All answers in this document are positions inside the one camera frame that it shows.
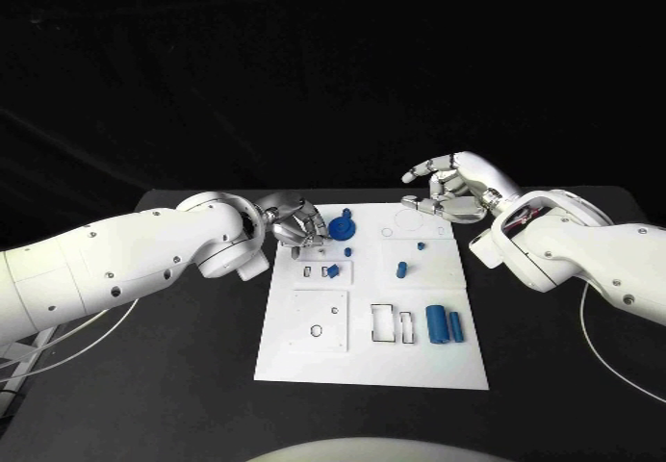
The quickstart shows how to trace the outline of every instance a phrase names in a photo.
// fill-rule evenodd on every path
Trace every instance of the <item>white cable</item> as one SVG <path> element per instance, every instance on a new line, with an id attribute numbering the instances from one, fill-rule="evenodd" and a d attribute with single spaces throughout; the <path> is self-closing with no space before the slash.
<path id="1" fill-rule="evenodd" d="M 12 377 L 9 378 L 2 378 L 0 380 L 0 383 L 2 382 L 8 382 L 9 380 L 14 380 L 14 378 L 21 378 L 21 377 L 27 377 L 28 375 L 34 375 L 35 373 L 38 372 L 43 372 L 43 371 L 47 371 L 48 369 L 51 368 L 56 368 L 60 364 L 64 364 L 67 361 L 70 361 L 76 356 L 81 355 L 107 336 L 107 334 L 110 334 L 110 332 L 115 330 L 115 328 L 120 325 L 120 322 L 125 320 L 125 317 L 128 316 L 128 314 L 131 313 L 131 310 L 133 309 L 133 306 L 135 306 L 135 302 L 138 301 L 138 299 L 133 301 L 133 303 L 131 304 L 131 307 L 128 309 L 128 311 L 125 312 L 125 314 L 122 315 L 120 319 L 118 320 L 118 322 L 112 325 L 112 327 L 106 330 L 105 334 L 80 350 L 77 351 L 76 353 L 73 353 L 69 357 L 66 357 L 61 361 L 57 361 L 54 364 L 50 364 L 45 368 L 41 368 L 40 370 L 37 371 L 32 371 L 32 372 L 28 372 L 28 373 L 22 373 L 21 375 L 14 375 Z"/>
<path id="2" fill-rule="evenodd" d="M 31 356 L 34 353 L 38 353 L 45 348 L 50 348 L 54 344 L 58 344 L 58 342 L 61 342 L 67 337 L 70 337 L 76 332 L 79 332 L 84 327 L 87 327 L 103 316 L 105 313 L 106 313 L 106 310 L 97 313 L 92 319 L 86 320 L 70 332 L 61 335 L 61 337 L 57 337 L 51 342 L 47 342 L 38 348 L 34 348 L 28 353 L 24 353 L 12 361 L 8 361 L 7 363 L 0 364 L 0 369 L 8 368 L 12 364 L 18 363 L 22 358 L 25 358 L 27 356 Z"/>
<path id="3" fill-rule="evenodd" d="M 585 284 L 585 288 L 582 289 L 582 298 L 579 299 L 579 326 L 582 327 L 582 335 L 585 336 L 586 344 L 589 345 L 589 349 L 592 350 L 592 353 L 596 356 L 596 359 L 600 361 L 600 364 L 608 368 L 608 370 L 645 395 L 652 397 L 657 401 L 661 401 L 666 404 L 666 399 L 658 397 L 654 393 L 649 393 L 644 388 L 641 388 L 621 373 L 611 367 L 611 365 L 606 363 L 603 358 L 600 357 L 600 354 L 596 352 L 596 348 L 592 346 L 592 341 L 589 340 L 589 336 L 586 335 L 586 329 L 585 329 L 585 317 L 582 316 L 582 311 L 585 307 L 585 296 L 586 296 L 586 289 L 589 287 L 589 284 Z"/>

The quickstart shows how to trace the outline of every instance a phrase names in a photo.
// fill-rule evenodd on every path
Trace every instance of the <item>blue part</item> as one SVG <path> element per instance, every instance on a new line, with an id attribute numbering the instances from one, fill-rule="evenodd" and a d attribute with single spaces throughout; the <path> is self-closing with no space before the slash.
<path id="1" fill-rule="evenodd" d="M 331 279 L 340 274 L 340 268 L 337 268 L 337 265 L 332 265 L 331 267 L 327 268 L 325 274 L 328 275 Z"/>
<path id="2" fill-rule="evenodd" d="M 449 313 L 448 318 L 451 320 L 451 330 L 453 331 L 453 340 L 456 343 L 464 342 L 461 319 L 458 318 L 458 313 L 455 313 L 455 311 Z"/>
<path id="3" fill-rule="evenodd" d="M 328 236 L 335 241 L 345 241 L 351 238 L 355 232 L 355 225 L 351 221 L 351 210 L 344 209 L 342 215 L 329 220 Z"/>
<path id="4" fill-rule="evenodd" d="M 406 263 L 404 262 L 397 263 L 397 271 L 396 271 L 394 275 L 400 279 L 406 276 Z"/>
<path id="5" fill-rule="evenodd" d="M 429 305 L 425 308 L 426 317 L 426 334 L 432 344 L 448 344 L 451 337 L 448 335 L 446 313 L 440 305 Z"/>

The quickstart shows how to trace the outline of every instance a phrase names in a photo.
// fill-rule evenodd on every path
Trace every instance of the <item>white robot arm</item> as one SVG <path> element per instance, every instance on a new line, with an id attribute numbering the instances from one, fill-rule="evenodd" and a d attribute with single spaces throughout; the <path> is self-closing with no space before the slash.
<path id="1" fill-rule="evenodd" d="M 547 292 L 572 276 L 608 303 L 666 325 L 666 230 L 648 224 L 612 225 L 575 194 L 521 194 L 497 168 L 471 152 L 438 157 L 402 177 L 430 174 L 429 198 L 402 204 L 456 223 L 494 216 L 468 247 L 488 268 L 504 263 L 520 281 Z"/>
<path id="2" fill-rule="evenodd" d="M 266 229 L 295 248 L 327 239 L 315 207 L 295 192 L 256 204 L 203 192 L 174 210 L 103 219 L 0 252 L 0 346 L 164 289 L 190 264 L 203 277 L 234 270 L 247 280 L 269 267 Z"/>

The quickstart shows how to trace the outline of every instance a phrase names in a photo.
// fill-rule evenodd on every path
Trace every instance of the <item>robotic hand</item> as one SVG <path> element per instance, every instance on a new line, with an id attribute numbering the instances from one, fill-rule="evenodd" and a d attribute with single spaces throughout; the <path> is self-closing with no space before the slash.
<path id="1" fill-rule="evenodd" d="M 402 204 L 453 223 L 472 223 L 491 213 L 491 227 L 468 244 L 488 268 L 504 263 L 538 292 L 575 276 L 615 308 L 666 325 L 664 229 L 648 224 L 612 225 L 603 212 L 570 192 L 521 194 L 471 152 L 417 164 L 402 181 L 427 174 L 429 198 L 407 195 Z"/>
<path id="2" fill-rule="evenodd" d="M 267 229 L 295 249 L 327 240 L 315 207 L 295 192 L 256 204 L 203 192 L 175 209 L 103 219 L 0 252 L 0 346 L 165 289 L 190 264 L 203 277 L 234 270 L 247 280 L 269 267 Z"/>

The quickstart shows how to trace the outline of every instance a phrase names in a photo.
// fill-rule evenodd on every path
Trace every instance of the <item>dark table surface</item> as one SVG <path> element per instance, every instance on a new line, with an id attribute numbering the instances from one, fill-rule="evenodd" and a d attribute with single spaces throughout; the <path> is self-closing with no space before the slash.
<path id="1" fill-rule="evenodd" d="M 577 187 L 615 222 L 642 220 L 626 191 Z M 149 191 L 136 210 L 174 207 L 194 192 Z M 266 192 L 234 192 L 256 199 Z M 303 191 L 314 203 L 393 202 L 423 190 Z M 247 282 L 188 268 L 138 301 L 106 340 L 34 378 L 0 460 L 242 461 L 327 438 L 443 443 L 508 459 L 664 459 L 666 405 L 596 361 L 577 322 L 582 283 L 547 294 L 465 245 L 488 225 L 455 225 L 489 392 L 253 381 L 270 271 Z M 276 242 L 263 249 L 275 258 Z M 126 308 L 54 347 L 80 349 Z M 666 395 L 666 328 L 611 308 L 590 291 L 587 331 L 615 368 Z"/>

